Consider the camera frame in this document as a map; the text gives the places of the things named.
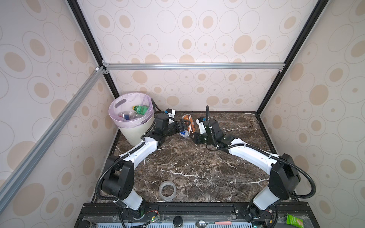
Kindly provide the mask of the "blue label water bottle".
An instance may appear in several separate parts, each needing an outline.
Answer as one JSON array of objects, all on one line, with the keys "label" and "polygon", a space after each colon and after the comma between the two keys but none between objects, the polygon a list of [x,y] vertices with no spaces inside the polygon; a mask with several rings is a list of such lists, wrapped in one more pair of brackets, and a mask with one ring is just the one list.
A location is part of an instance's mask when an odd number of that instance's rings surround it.
[{"label": "blue label water bottle", "polygon": [[189,138],[190,133],[189,133],[189,131],[185,130],[185,131],[180,132],[180,136],[183,138]]}]

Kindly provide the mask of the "green plastic soda bottle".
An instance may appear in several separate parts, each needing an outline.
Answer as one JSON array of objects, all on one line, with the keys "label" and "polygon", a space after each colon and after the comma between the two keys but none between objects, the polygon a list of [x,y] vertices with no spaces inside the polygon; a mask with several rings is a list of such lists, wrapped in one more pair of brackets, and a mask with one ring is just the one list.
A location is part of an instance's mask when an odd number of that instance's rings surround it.
[{"label": "green plastic soda bottle", "polygon": [[133,106],[133,110],[136,114],[144,116],[148,112],[149,107],[145,105]]}]

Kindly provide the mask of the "clear bottle red label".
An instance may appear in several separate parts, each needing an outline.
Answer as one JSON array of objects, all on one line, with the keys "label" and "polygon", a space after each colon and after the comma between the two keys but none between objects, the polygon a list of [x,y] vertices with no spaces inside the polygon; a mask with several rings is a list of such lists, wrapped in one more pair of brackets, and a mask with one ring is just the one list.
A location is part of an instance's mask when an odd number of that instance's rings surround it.
[{"label": "clear bottle red label", "polygon": [[142,117],[142,115],[138,115],[135,113],[135,111],[125,111],[125,112],[120,112],[118,114],[118,116],[122,119],[124,119],[125,121],[131,121],[131,120],[134,120],[134,119],[139,119]]}]

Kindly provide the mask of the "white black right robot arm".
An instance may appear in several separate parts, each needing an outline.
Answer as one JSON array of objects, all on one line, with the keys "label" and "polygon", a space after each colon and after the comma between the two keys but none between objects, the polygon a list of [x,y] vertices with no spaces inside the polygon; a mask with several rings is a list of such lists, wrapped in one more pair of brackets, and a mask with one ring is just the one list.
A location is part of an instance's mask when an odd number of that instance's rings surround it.
[{"label": "white black right robot arm", "polygon": [[[193,134],[195,144],[213,146],[218,151],[240,157],[257,166],[269,175],[269,184],[249,202],[247,213],[252,219],[258,219],[271,205],[289,198],[309,199],[317,191],[314,180],[303,169],[295,165],[288,154],[278,155],[266,152],[244,142],[230,134],[225,134],[218,122],[210,117],[210,108],[206,106],[205,116],[196,120],[199,132]],[[304,195],[294,191],[304,176],[311,190]]]}]

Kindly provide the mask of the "pink bin liner bag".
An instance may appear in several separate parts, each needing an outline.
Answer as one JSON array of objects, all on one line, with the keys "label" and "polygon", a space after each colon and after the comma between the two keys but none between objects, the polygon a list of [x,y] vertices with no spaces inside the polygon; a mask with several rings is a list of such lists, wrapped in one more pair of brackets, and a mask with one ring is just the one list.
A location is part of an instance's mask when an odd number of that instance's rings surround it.
[{"label": "pink bin liner bag", "polygon": [[134,128],[153,119],[152,99],[143,93],[123,94],[111,103],[108,113],[118,127]]}]

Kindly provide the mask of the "clear tape roll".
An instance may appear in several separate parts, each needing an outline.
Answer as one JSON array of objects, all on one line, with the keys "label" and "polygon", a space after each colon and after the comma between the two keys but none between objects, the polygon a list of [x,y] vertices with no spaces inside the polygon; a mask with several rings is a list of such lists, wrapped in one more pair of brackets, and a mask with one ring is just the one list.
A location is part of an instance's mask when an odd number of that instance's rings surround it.
[{"label": "clear tape roll", "polygon": [[166,180],[160,184],[158,193],[162,200],[172,201],[176,198],[176,185],[172,181]]}]

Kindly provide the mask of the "black round knob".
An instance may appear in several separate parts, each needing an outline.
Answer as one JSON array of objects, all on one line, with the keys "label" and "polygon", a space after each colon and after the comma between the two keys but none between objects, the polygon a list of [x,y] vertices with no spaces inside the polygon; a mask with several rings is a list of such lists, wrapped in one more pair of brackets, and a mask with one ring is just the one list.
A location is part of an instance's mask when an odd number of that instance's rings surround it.
[{"label": "black round knob", "polygon": [[183,226],[183,218],[181,216],[175,216],[173,219],[173,226],[175,228],[181,228]]}]

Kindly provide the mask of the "green snack packet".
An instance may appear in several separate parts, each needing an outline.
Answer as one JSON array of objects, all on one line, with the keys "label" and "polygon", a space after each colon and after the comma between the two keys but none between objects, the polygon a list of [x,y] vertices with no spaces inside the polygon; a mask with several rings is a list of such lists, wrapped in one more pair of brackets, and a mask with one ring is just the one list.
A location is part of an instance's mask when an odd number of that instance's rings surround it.
[{"label": "green snack packet", "polygon": [[294,226],[296,228],[304,228],[304,221],[298,217],[288,214],[286,219],[286,224]]}]

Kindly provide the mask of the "aluminium frame bar back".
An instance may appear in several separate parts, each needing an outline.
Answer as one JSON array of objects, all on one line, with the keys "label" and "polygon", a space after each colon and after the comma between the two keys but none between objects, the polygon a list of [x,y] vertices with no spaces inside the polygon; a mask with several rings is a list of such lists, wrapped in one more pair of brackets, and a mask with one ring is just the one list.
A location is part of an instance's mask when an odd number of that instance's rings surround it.
[{"label": "aluminium frame bar back", "polygon": [[283,69],[282,62],[105,64],[107,70]]}]

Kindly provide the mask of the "aluminium frame bar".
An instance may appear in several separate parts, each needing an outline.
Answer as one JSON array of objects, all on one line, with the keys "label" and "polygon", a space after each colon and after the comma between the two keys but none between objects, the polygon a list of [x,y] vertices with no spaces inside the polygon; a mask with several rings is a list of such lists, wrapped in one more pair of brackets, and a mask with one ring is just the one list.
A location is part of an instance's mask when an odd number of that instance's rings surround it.
[{"label": "aluminium frame bar", "polygon": [[282,62],[105,64],[107,70],[283,69]]},{"label": "aluminium frame bar", "polygon": [[9,179],[1,187],[1,213],[7,208],[9,203],[15,197],[21,186],[32,173],[44,154],[55,141],[58,134],[70,120],[76,109],[83,102],[92,87],[99,80],[106,70],[105,66],[99,66],[93,74],[87,79],[80,90],[73,96],[70,102],[64,107],[56,120],[49,126],[42,137],[35,143],[28,155],[22,160],[15,171],[12,172]]}]

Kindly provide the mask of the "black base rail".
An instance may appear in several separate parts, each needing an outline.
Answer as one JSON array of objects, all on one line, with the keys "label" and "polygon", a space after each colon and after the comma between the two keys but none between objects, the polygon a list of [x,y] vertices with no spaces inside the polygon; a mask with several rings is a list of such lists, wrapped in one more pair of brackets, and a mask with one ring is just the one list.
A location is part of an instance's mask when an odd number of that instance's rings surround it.
[{"label": "black base rail", "polygon": [[196,228],[199,220],[231,221],[231,225],[208,225],[206,228],[289,228],[287,215],[304,221],[305,228],[318,228],[315,215],[306,202],[281,202],[270,206],[258,219],[247,213],[247,203],[147,203],[141,219],[114,203],[84,204],[76,228],[174,228],[175,216],[183,218],[182,228]]}]

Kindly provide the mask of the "black frame post left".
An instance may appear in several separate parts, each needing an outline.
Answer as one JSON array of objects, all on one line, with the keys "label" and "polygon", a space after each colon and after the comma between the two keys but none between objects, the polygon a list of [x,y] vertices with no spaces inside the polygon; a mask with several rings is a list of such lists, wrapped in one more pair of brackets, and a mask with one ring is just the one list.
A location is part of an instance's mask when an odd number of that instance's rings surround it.
[{"label": "black frame post left", "polygon": [[90,30],[90,27],[86,21],[86,18],[81,10],[81,7],[80,7],[78,1],[67,0],[67,4],[69,5],[69,7],[75,17],[98,66],[104,67],[103,75],[104,75],[104,79],[107,82],[107,85],[109,86],[109,89],[111,90],[114,98],[118,98],[120,96],[120,94],[117,90],[117,87],[116,87],[109,71],[106,69],[106,63],[104,62],[104,59],[103,59],[101,52],[98,48],[98,45],[96,43],[96,40],[94,39],[94,36]]}]

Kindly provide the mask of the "black frame post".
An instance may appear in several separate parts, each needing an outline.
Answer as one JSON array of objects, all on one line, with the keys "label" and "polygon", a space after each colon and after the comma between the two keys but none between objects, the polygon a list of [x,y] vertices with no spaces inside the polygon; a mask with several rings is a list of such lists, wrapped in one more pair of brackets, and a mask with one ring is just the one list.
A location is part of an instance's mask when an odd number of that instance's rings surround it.
[{"label": "black frame post", "polygon": [[265,95],[262,103],[260,104],[260,106],[259,106],[259,108],[256,112],[256,116],[261,116],[261,114],[263,113],[265,107],[268,105],[271,97],[273,96],[274,92],[276,91],[276,89],[280,85],[280,83],[281,83],[282,79],[284,78],[286,72],[290,68],[291,64],[293,63],[293,61],[296,57],[296,55],[299,53],[299,51],[302,48],[304,42],[306,41],[309,34],[313,30],[316,22],[318,21],[319,17],[321,16],[322,12],[324,11],[324,9],[325,9],[325,7],[327,6],[328,3],[329,3],[329,0],[320,0],[320,1],[317,1],[317,3],[315,4],[313,11],[309,15],[308,19],[305,21],[303,29],[301,30],[298,38],[294,42],[293,47],[291,48],[287,58],[284,61],[285,65],[284,65],[283,69],[280,70],[278,72],[278,74],[276,75],[276,77],[274,78],[274,81],[273,81],[271,87],[269,88],[269,90],[268,90],[267,94]]},{"label": "black frame post", "polygon": [[114,98],[118,98],[120,96],[120,94],[117,90],[117,87],[116,87],[109,71],[106,69],[106,63],[104,62],[104,59],[103,59],[101,52],[98,48],[98,45],[96,43],[96,40],[94,39],[94,36],[90,30],[90,27],[86,21],[86,18],[81,10],[81,7],[80,7],[78,1],[67,0],[67,4],[69,5],[69,7],[75,17],[98,66],[104,67],[103,75],[104,75],[104,79],[107,82],[107,85],[109,86],[109,89],[111,90]]}]

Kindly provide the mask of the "aluminium frame bar left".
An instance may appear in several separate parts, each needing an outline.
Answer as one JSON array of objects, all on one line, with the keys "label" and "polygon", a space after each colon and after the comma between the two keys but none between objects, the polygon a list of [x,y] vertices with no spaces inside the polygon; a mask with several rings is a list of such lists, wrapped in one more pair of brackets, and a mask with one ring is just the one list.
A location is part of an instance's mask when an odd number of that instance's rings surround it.
[{"label": "aluminium frame bar left", "polygon": [[21,186],[32,173],[44,154],[55,141],[58,134],[70,120],[76,109],[83,102],[92,87],[99,80],[106,70],[105,66],[99,66],[93,74],[87,79],[80,90],[73,96],[70,102],[64,107],[56,120],[49,126],[42,137],[35,143],[28,155],[22,160],[15,171],[12,172],[9,179],[1,187],[1,213],[7,208],[9,203],[15,197]]}]

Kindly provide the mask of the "black frame post right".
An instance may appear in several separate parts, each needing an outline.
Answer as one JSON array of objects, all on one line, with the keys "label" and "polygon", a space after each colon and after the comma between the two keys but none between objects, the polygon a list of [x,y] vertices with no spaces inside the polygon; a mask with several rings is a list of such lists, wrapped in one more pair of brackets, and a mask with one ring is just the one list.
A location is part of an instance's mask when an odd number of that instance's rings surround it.
[{"label": "black frame post right", "polygon": [[276,89],[280,85],[280,83],[281,83],[282,79],[284,78],[286,72],[290,68],[291,64],[293,63],[293,61],[296,57],[296,55],[299,53],[299,51],[302,48],[304,42],[306,41],[309,34],[313,30],[316,22],[318,21],[319,17],[321,16],[322,12],[324,11],[324,9],[325,9],[325,7],[327,6],[328,3],[329,3],[329,0],[320,0],[320,1],[317,1],[317,3],[315,4],[313,11],[309,15],[308,19],[305,21],[303,29],[301,30],[298,38],[294,42],[293,47],[291,48],[287,58],[284,61],[285,65],[284,65],[283,69],[280,70],[278,72],[278,74],[276,75],[276,77],[274,78],[274,81],[273,81],[271,87],[269,88],[269,90],[268,90],[267,94],[265,95],[262,103],[260,104],[260,106],[259,106],[259,108],[256,112],[256,116],[261,116],[261,114],[263,113],[265,107],[268,105],[271,97],[273,96],[274,92],[276,91]]}]

